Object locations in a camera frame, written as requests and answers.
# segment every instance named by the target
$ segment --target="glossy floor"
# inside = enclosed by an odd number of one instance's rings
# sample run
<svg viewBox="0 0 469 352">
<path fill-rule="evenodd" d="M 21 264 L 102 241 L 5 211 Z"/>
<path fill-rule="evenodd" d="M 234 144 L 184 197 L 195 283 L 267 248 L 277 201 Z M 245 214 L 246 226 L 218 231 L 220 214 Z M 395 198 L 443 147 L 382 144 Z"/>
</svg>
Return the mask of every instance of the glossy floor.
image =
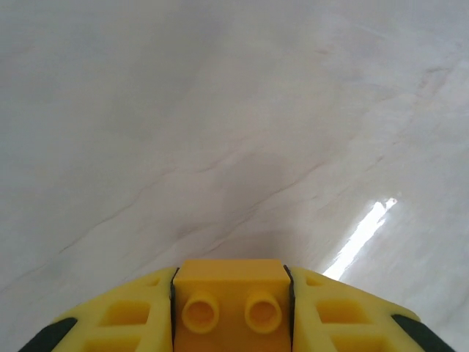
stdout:
<svg viewBox="0 0 469 352">
<path fill-rule="evenodd" d="M 1 0 L 0 343 L 278 257 L 469 348 L 468 5 Z"/>
</svg>

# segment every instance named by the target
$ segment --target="floor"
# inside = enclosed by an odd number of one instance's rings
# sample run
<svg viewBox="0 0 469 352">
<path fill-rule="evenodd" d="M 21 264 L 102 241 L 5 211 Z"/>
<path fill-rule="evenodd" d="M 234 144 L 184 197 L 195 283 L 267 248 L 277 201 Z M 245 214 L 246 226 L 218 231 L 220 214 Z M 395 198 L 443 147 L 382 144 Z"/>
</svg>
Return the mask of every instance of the floor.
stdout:
<svg viewBox="0 0 469 352">
<path fill-rule="evenodd" d="M 464 0 L 0 0 L 0 343 L 278 257 L 469 348 Z"/>
</svg>

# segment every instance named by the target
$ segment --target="white marble floor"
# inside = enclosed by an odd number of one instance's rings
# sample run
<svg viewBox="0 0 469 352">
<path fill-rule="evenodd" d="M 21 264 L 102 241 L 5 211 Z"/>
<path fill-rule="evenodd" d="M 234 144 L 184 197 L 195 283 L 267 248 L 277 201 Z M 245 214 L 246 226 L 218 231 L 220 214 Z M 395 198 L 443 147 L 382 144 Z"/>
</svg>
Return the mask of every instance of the white marble floor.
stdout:
<svg viewBox="0 0 469 352">
<path fill-rule="evenodd" d="M 0 343 L 278 257 L 469 348 L 465 0 L 0 0 Z"/>
</svg>

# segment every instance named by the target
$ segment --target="black rubber edge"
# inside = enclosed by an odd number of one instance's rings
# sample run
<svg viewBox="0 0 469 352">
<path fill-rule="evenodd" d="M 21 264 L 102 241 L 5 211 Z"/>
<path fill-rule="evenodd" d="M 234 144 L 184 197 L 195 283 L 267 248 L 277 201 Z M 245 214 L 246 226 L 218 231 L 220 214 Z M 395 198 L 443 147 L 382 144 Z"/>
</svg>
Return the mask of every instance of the black rubber edge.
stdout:
<svg viewBox="0 0 469 352">
<path fill-rule="evenodd" d="M 26 343 L 19 352 L 52 352 L 77 321 L 76 318 L 65 318 L 46 326 Z"/>
<path fill-rule="evenodd" d="M 169 284 L 169 301 L 171 304 L 171 335 L 174 344 L 174 338 L 176 335 L 176 289 L 174 288 L 173 280 L 176 277 L 179 268 L 176 268 L 174 275 L 171 279 L 171 284 Z"/>
<path fill-rule="evenodd" d="M 290 278 L 290 286 L 289 286 L 289 309 L 290 309 L 290 341 L 293 346 L 293 334 L 295 333 L 295 283 L 293 282 L 293 276 L 288 266 L 284 265 L 284 269 Z"/>
<path fill-rule="evenodd" d="M 425 324 L 404 315 L 391 317 L 425 352 L 455 352 Z"/>
</svg>

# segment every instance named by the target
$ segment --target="yellow plastic part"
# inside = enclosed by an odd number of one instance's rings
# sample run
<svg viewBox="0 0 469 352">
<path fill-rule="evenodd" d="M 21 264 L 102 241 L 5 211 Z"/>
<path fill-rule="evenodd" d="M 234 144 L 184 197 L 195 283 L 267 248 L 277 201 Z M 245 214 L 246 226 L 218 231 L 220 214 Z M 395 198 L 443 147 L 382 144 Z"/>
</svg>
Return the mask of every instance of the yellow plastic part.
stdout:
<svg viewBox="0 0 469 352">
<path fill-rule="evenodd" d="M 295 283 L 293 352 L 422 352 L 392 315 L 419 320 L 391 302 L 303 268 Z"/>
<path fill-rule="evenodd" d="M 279 260 L 188 260 L 174 278 L 174 352 L 288 352 L 290 278 Z"/>
<path fill-rule="evenodd" d="M 172 352 L 170 283 L 156 271 L 64 313 L 77 324 L 53 352 Z"/>
</svg>

